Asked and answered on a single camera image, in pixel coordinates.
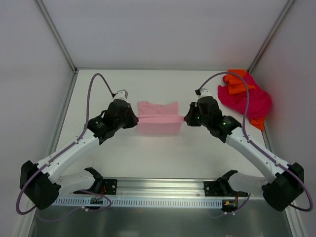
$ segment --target pink towel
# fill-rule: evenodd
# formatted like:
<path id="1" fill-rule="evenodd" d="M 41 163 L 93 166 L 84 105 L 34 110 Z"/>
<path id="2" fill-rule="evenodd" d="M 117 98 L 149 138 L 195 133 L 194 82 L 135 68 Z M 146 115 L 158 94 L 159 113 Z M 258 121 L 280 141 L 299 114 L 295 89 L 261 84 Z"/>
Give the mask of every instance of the pink towel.
<path id="1" fill-rule="evenodd" d="M 168 105 L 153 104 L 148 101 L 140 101 L 137 103 L 138 115 L 178 115 L 178 102 Z"/>
<path id="2" fill-rule="evenodd" d="M 250 73 L 247 73 L 244 80 L 249 85 L 256 87 L 256 89 L 249 90 L 250 102 L 247 117 L 249 119 L 264 118 L 272 106 L 270 95 L 257 85 Z M 227 86 L 218 86 L 218 98 L 224 105 L 233 110 L 241 114 L 245 112 L 247 102 L 246 92 L 230 95 Z"/>
<path id="3" fill-rule="evenodd" d="M 178 102 L 168 105 L 152 104 L 147 101 L 137 103 L 137 132 L 151 134 L 178 134 L 183 116 L 179 114 Z"/>

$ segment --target cable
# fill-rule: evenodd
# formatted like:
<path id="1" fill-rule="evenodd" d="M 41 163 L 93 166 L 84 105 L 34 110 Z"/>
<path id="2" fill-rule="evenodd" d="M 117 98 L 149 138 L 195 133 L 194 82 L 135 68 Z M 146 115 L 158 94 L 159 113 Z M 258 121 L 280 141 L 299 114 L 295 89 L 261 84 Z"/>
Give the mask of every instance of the cable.
<path id="1" fill-rule="evenodd" d="M 96 210 L 93 210 L 93 209 L 89 209 L 89 208 L 86 208 L 85 206 L 78 206 L 74 209 L 72 209 L 70 212 L 68 212 L 65 216 L 61 217 L 61 218 L 58 218 L 58 219 L 55 219 L 55 220 L 46 220 L 46 219 L 43 219 L 40 217 L 40 214 L 37 213 L 37 218 L 43 222 L 47 222 L 47 223 L 52 223 L 52 222 L 57 222 L 57 221 L 61 221 L 61 220 L 64 220 L 66 217 L 68 217 L 70 214 L 72 214 L 74 211 L 76 210 L 79 210 L 79 209 L 84 209 L 86 212 L 96 212 L 96 211 L 104 211 L 104 210 L 107 210 L 111 207 L 112 205 L 112 202 L 111 200 L 104 196 L 104 195 L 101 195 L 101 194 L 95 194 L 93 192 L 90 192 L 90 191 L 87 191 L 87 190 L 80 190 L 81 192 L 84 192 L 86 194 L 91 194 L 91 195 L 94 195 L 94 196 L 99 196 L 100 198 L 104 198 L 106 199 L 108 202 L 109 202 L 109 205 L 105 206 L 105 207 L 101 207 L 99 209 L 96 209 Z"/>
<path id="2" fill-rule="evenodd" d="M 87 130 L 87 127 L 88 127 L 88 122 L 89 122 L 89 108 L 90 108 L 90 96 L 91 96 L 91 89 L 92 89 L 92 84 L 93 84 L 93 81 L 94 79 L 97 77 L 97 76 L 100 76 L 104 83 L 106 84 L 107 88 L 109 89 L 109 92 L 111 93 L 112 97 L 113 97 L 113 92 L 109 86 L 109 84 L 107 83 L 107 81 L 105 80 L 105 78 L 100 74 L 100 73 L 96 73 L 93 75 L 93 77 L 91 78 L 91 81 L 90 81 L 90 85 L 89 85 L 89 89 L 88 89 L 88 96 L 87 96 L 87 105 L 86 105 L 86 116 L 85 116 L 85 124 L 84 124 L 84 128 L 83 128 L 83 131 L 82 133 L 79 135 L 79 137 L 77 138 L 77 141 L 79 141 L 84 133 L 86 132 Z M 50 159 L 48 161 L 48 163 L 52 163 L 54 160 L 56 160 L 58 157 L 60 157 L 64 152 L 66 152 L 67 150 L 69 150 L 71 147 L 73 147 L 76 143 L 75 142 L 72 142 L 70 145 L 68 145 L 66 148 L 64 148 L 63 150 L 61 150 L 59 153 L 57 153 L 54 157 L 52 157 L 52 159 Z M 27 181 L 26 183 L 24 184 L 24 186 L 21 188 L 21 191 L 18 195 L 18 198 L 16 200 L 16 204 L 15 204 L 15 209 L 16 209 L 16 212 L 20 215 L 26 215 L 28 213 L 30 213 L 31 211 L 33 211 L 36 206 L 33 206 L 32 208 L 30 208 L 29 210 L 27 211 L 21 211 L 20 210 L 20 202 L 21 202 L 21 198 L 22 198 L 22 195 L 24 193 L 24 191 L 26 190 L 27 186 L 30 184 L 30 182 L 43 170 L 47 167 L 48 165 L 47 164 L 44 164 L 41 168 L 38 169 L 38 171 L 36 171 Z"/>
<path id="3" fill-rule="evenodd" d="M 292 204 L 290 204 L 291 207 L 295 208 L 295 209 L 298 209 L 300 211 L 305 211 L 305 212 L 308 212 L 308 211 L 312 211 L 313 208 L 314 208 L 314 203 L 313 203 L 313 199 L 312 199 L 312 195 L 311 193 L 308 191 L 306 185 L 303 183 L 302 180 L 300 180 L 299 177 L 297 177 L 297 175 L 295 175 L 292 171 L 288 170 L 286 167 L 284 167 L 283 165 L 281 164 L 278 164 L 277 161 L 272 157 L 270 156 L 267 152 L 265 152 L 264 150 L 262 150 L 257 144 L 255 144 L 251 139 L 249 139 L 249 136 L 247 134 L 247 131 L 246 131 L 246 126 L 245 126 L 245 123 L 246 123 L 246 117 L 247 117 L 247 112 L 248 112 L 248 107 L 249 107 L 249 90 L 248 90 L 248 85 L 246 83 L 246 81 L 238 74 L 236 73 L 232 73 L 232 72 L 220 72 L 220 73 L 216 73 L 214 74 L 213 76 L 211 76 L 209 79 L 207 79 L 201 86 L 198 90 L 201 90 L 206 83 L 208 83 L 211 79 L 213 79 L 214 77 L 216 76 L 219 76 L 219 75 L 222 75 L 222 74 L 231 74 L 231 75 L 234 75 L 236 77 L 238 77 L 239 79 L 241 79 L 242 83 L 244 84 L 244 86 L 246 87 L 246 94 L 247 94 L 247 103 L 246 103 L 246 108 L 245 108 L 245 112 L 243 114 L 243 118 L 242 118 L 242 132 L 245 136 L 245 138 L 247 139 L 247 141 L 254 147 L 256 148 L 258 151 L 260 151 L 264 156 L 266 156 L 269 160 L 271 160 L 274 164 L 276 164 L 277 166 L 279 166 L 281 169 L 283 169 L 284 171 L 286 171 L 287 173 L 289 173 L 291 176 L 293 176 L 297 182 L 302 186 L 302 188 L 304 189 L 305 193 L 306 193 L 306 196 L 308 198 L 308 201 L 309 201 L 309 204 L 310 204 L 310 207 L 307 208 L 307 209 L 304 209 L 304 208 L 301 208 L 301 207 L 297 207 L 297 206 L 294 206 Z"/>
<path id="4" fill-rule="evenodd" d="M 235 197 L 234 201 L 238 201 L 238 198 L 239 198 L 239 193 L 236 192 L 236 197 Z"/>

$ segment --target metal floor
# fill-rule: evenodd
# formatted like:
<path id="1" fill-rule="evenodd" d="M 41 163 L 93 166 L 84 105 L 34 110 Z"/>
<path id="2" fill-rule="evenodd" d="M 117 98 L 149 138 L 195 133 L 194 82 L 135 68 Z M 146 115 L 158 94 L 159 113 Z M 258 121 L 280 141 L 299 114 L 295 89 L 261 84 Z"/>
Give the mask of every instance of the metal floor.
<path id="1" fill-rule="evenodd" d="M 74 207 L 39 211 L 57 219 Z M 250 200 L 235 216 L 218 209 L 111 207 L 103 212 L 76 210 L 66 219 L 44 223 L 35 218 L 29 237 L 292 237 L 285 212 L 264 200 Z"/>

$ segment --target white tabletop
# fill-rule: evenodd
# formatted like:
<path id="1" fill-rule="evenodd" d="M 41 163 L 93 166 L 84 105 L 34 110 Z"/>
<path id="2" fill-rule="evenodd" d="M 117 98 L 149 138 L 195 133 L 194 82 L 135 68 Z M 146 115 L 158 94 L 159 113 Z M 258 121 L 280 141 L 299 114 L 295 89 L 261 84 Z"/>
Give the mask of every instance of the white tabletop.
<path id="1" fill-rule="evenodd" d="M 189 104 L 197 100 L 197 89 L 217 72 L 208 71 L 143 71 L 143 70 L 80 70 L 63 125 L 58 149 L 78 135 L 85 121 L 85 107 L 91 77 L 101 73 L 113 92 L 128 91 L 128 101 L 137 115 L 137 102 L 168 104 L 179 102 L 179 114 L 186 115 Z M 211 80 L 208 88 L 218 100 L 221 77 Z M 101 78 L 96 78 L 90 100 L 90 118 L 107 109 L 112 97 Z M 224 115 L 240 122 L 242 115 L 219 102 Z M 246 123 L 247 132 L 264 145 L 262 133 Z M 89 151 L 65 174 L 94 167 L 104 177 L 141 178 L 218 178 L 231 169 L 262 176 L 239 152 L 212 137 L 205 127 L 182 124 L 178 135 L 138 134 L 135 128 L 121 129 L 100 147 Z"/>

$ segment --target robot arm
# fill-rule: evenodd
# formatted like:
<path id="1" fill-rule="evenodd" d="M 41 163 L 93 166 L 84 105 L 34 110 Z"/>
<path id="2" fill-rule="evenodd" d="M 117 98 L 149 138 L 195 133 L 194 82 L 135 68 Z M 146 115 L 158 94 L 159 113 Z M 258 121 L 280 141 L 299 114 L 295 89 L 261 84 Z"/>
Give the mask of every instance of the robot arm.
<path id="1" fill-rule="evenodd" d="M 231 116 L 223 116 L 217 101 L 207 89 L 196 91 L 198 101 L 190 104 L 190 110 L 184 120 L 189 126 L 205 126 L 210 133 L 222 142 L 244 155 L 263 174 L 255 177 L 231 172 L 228 183 L 235 191 L 243 191 L 262 196 L 267 203 L 278 211 L 283 211 L 302 192 L 301 185 L 277 164 L 287 167 L 304 182 L 304 170 L 298 164 L 290 165 L 268 149 L 261 146 L 251 136 L 244 136 L 241 124 Z M 267 154 L 274 157 L 277 164 L 268 159 L 250 141 Z"/>
<path id="2" fill-rule="evenodd" d="M 92 167 L 81 173 L 62 176 L 64 171 L 77 161 L 85 152 L 101 145 L 114 136 L 117 130 L 132 128 L 137 125 L 138 118 L 127 101 L 127 92 L 121 90 L 114 96 L 106 111 L 89 120 L 85 133 L 77 136 L 65 147 L 33 164 L 27 161 L 22 165 L 20 188 L 43 165 L 47 165 L 27 186 L 24 193 L 42 210 L 49 207 L 59 195 L 69 194 L 78 190 L 89 190 L 99 193 L 103 177 Z M 54 161 L 52 157 L 62 153 Z"/>

